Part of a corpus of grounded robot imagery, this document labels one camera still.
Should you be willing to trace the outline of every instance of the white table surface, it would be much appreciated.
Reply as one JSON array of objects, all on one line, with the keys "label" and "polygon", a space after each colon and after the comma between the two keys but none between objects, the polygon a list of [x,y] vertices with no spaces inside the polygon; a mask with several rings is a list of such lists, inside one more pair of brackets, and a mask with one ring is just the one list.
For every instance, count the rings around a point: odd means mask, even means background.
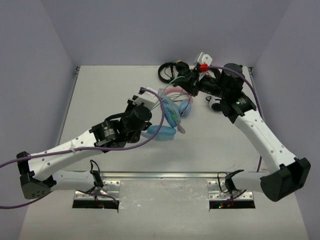
[{"label": "white table surface", "polygon": [[[61,143],[107,116],[124,111],[127,98],[141,86],[163,87],[157,69],[157,66],[82,66]],[[246,68],[244,75],[250,79]],[[244,91],[253,99],[247,87]],[[257,151],[228,119],[208,109],[205,97],[199,94],[191,115],[182,120],[185,135],[178,134],[171,142],[150,142],[136,150],[102,154],[94,160],[102,171],[254,171]],[[153,123],[159,121],[159,111],[155,111]],[[67,169],[87,171],[89,167],[88,160],[83,160]],[[32,204],[20,239],[308,239],[294,194],[271,202],[255,192],[256,209],[209,211],[204,179],[125,180],[120,187],[119,213],[112,209],[72,209],[73,197],[74,191],[55,191]]]},{"label": "white table surface", "polygon": [[[140,87],[166,86],[158,80],[157,72],[158,66],[82,66],[60,142],[77,137],[110,115],[124,112],[127,99],[136,95]],[[246,67],[243,72],[251,82]],[[244,92],[254,99],[247,86]],[[101,154],[94,160],[108,172],[255,171],[258,152],[222,113],[210,110],[206,96],[200,93],[193,99],[190,115],[182,119],[186,134],[177,133],[174,141],[152,141],[130,151]],[[160,107],[152,114],[151,122],[158,124]],[[67,170],[87,171],[89,167],[86,159]]]}]

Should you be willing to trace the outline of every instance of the purple cable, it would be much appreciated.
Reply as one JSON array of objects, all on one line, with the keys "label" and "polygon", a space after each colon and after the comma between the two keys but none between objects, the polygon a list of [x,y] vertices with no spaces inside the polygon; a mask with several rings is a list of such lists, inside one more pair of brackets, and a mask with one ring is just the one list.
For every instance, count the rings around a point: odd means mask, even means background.
[{"label": "purple cable", "polygon": [[[164,119],[165,119],[165,106],[164,106],[164,103],[161,99],[161,97],[156,94],[154,91],[151,91],[149,89],[146,89],[146,88],[142,88],[141,89],[142,91],[144,92],[149,92],[153,95],[156,96],[156,98],[159,100],[160,102],[160,108],[161,108],[161,111],[162,111],[162,115],[161,115],[161,120],[160,120],[160,124],[158,126],[158,128],[155,130],[154,134],[148,138],[147,140],[137,144],[137,145],[134,145],[134,146],[128,146],[128,147],[123,147],[123,148],[115,148],[115,147],[95,147],[95,146],[84,146],[84,147],[77,147],[77,148],[74,148],[73,150],[74,151],[82,151],[82,150],[101,150],[101,151],[125,151],[125,150],[131,150],[131,149],[136,149],[136,148],[139,148],[145,144],[147,144],[148,142],[150,142],[156,135],[157,133],[160,131],[160,128],[162,127],[163,123],[164,123]],[[30,159],[35,159],[35,158],[43,158],[43,157],[48,157],[48,156],[53,156],[53,155],[61,155],[61,154],[68,154],[68,153],[72,153],[73,151],[72,150],[64,150],[64,151],[56,151],[56,152],[49,152],[49,153],[45,153],[45,154],[39,154],[39,155],[33,155],[33,156],[25,156],[25,157],[21,157],[21,158],[17,158],[17,159],[13,159],[13,160],[10,160],[10,161],[7,161],[7,162],[4,162],[2,164],[0,164],[0,169],[9,165],[9,164],[13,164],[13,163],[17,163],[17,162],[22,162],[22,161],[28,161]],[[47,195],[45,196],[42,196],[42,197],[39,197],[33,201],[29,201],[29,202],[26,202],[26,203],[23,203],[23,204],[20,204],[20,205],[16,205],[16,206],[0,206],[0,209],[17,209],[17,208],[21,208],[21,207],[25,207],[25,206],[28,206],[30,204],[33,204],[37,201],[39,201],[40,199],[43,199],[44,197],[46,197]]]},{"label": "purple cable", "polygon": [[[242,75],[240,74],[239,72],[231,69],[231,68],[228,68],[228,67],[224,67],[224,66],[213,66],[213,65],[210,65],[208,66],[208,69],[221,69],[221,70],[226,70],[226,71],[229,71],[229,72],[232,72],[236,75],[238,75],[247,85],[248,87],[250,88],[252,94],[253,94],[253,97],[254,97],[254,100],[256,102],[256,107],[258,108],[258,112],[262,118],[262,112],[261,112],[261,107],[260,107],[260,104],[259,104],[259,101],[258,101],[258,96],[255,92],[255,89],[254,87],[250,84],[250,82],[248,82],[248,80]],[[262,163],[262,157],[260,156],[259,158],[259,163],[258,163],[258,167],[256,168],[256,172],[259,172],[260,170],[260,167],[261,167],[261,163]],[[219,201],[217,202],[216,204],[224,204],[224,203],[229,203],[229,202],[232,202],[234,199],[237,199],[238,197],[240,197],[242,194],[244,194],[247,190],[243,190],[241,193],[239,193],[238,195],[234,196],[234,197],[230,197],[229,199],[227,200],[223,200],[223,201]]]},{"label": "purple cable", "polygon": [[239,76],[239,78],[241,78],[247,85],[248,87],[250,88],[252,94],[253,94],[253,97],[254,97],[254,100],[256,102],[256,107],[258,108],[258,112],[260,114],[260,116],[262,117],[262,112],[261,112],[261,107],[260,107],[260,104],[259,104],[259,101],[258,101],[258,97],[257,97],[257,94],[254,90],[254,87],[250,84],[250,82],[248,82],[248,80],[242,75],[240,74],[239,72],[231,69],[231,68],[228,68],[228,67],[224,67],[224,66],[213,66],[213,65],[210,65],[208,66],[208,69],[221,69],[221,70],[226,70],[226,71],[229,71],[233,74],[236,74]]}]

